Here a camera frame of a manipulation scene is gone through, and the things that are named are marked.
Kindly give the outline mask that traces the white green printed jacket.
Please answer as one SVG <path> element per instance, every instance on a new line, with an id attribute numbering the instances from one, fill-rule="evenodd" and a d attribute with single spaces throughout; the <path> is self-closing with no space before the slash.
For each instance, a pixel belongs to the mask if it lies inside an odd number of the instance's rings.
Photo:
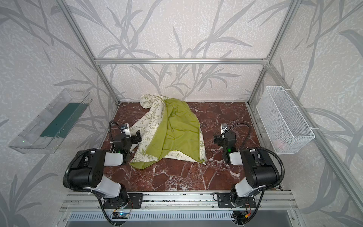
<path id="1" fill-rule="evenodd" d="M 145 169 L 164 158 L 206 161 L 199 120 L 186 102 L 166 96 L 143 95 L 140 105 L 149 111 L 130 128 L 131 135 L 141 134 L 141 142 L 130 161 L 132 167 Z"/>

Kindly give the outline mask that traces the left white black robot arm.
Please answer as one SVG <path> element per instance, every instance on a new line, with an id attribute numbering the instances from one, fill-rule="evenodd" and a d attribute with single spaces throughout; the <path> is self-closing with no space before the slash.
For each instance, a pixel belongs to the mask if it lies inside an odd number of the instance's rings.
<path id="1" fill-rule="evenodd" d="M 116 152 L 91 148 L 78 151 L 67 166 L 63 185 L 76 192 L 94 194 L 101 199 L 128 200 L 125 186 L 104 175 L 106 166 L 121 166 L 133 147 L 142 141 L 140 130 L 135 135 L 122 132 L 116 138 Z"/>

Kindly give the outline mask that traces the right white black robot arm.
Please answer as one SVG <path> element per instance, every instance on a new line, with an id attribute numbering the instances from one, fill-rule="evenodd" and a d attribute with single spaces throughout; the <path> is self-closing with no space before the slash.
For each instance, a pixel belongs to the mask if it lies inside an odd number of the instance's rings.
<path id="1" fill-rule="evenodd" d="M 283 181 L 285 167 L 273 151 L 263 147 L 237 149 L 235 133 L 227 131 L 215 135 L 214 143 L 223 148 L 226 163 L 244 168 L 244 179 L 232 189 L 232 200 L 253 197 Z"/>

